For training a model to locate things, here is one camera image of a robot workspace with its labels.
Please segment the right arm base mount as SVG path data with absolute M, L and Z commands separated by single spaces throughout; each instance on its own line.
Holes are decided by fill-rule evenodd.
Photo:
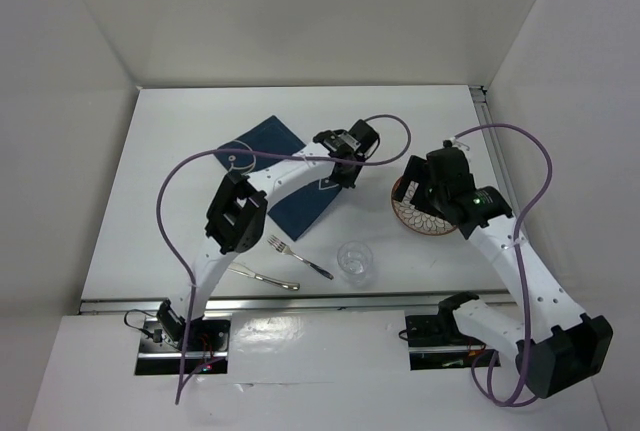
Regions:
M 439 311 L 405 315 L 398 338 L 408 347 L 411 371 L 455 370 L 489 365 L 492 349 L 484 342 L 460 334 Z

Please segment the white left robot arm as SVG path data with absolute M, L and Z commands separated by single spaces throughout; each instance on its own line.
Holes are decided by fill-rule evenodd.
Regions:
M 196 341 L 195 320 L 232 261 L 262 238 L 268 211 L 305 186 L 327 179 L 353 188 L 379 134 L 365 121 L 350 130 L 324 131 L 301 151 L 259 171 L 229 171 L 207 210 L 204 238 L 187 268 L 189 288 L 164 300 L 157 313 L 163 340 L 176 350 Z

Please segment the clear drinking glass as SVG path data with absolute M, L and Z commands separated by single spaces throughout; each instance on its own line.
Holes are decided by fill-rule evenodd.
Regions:
M 344 243 L 337 252 L 337 263 L 344 279 L 356 286 L 364 285 L 371 274 L 373 254 L 364 243 Z

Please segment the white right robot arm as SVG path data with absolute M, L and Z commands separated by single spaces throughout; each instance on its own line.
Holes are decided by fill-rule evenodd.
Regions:
M 460 292 L 438 305 L 441 339 L 484 342 L 513 361 L 525 386 L 541 399 L 600 372 L 613 337 L 610 323 L 589 316 L 561 287 L 521 236 L 500 192 L 476 186 L 461 149 L 446 146 L 411 156 L 393 200 L 402 201 L 410 188 L 414 208 L 453 225 L 497 272 L 523 313 L 514 320 L 477 294 Z

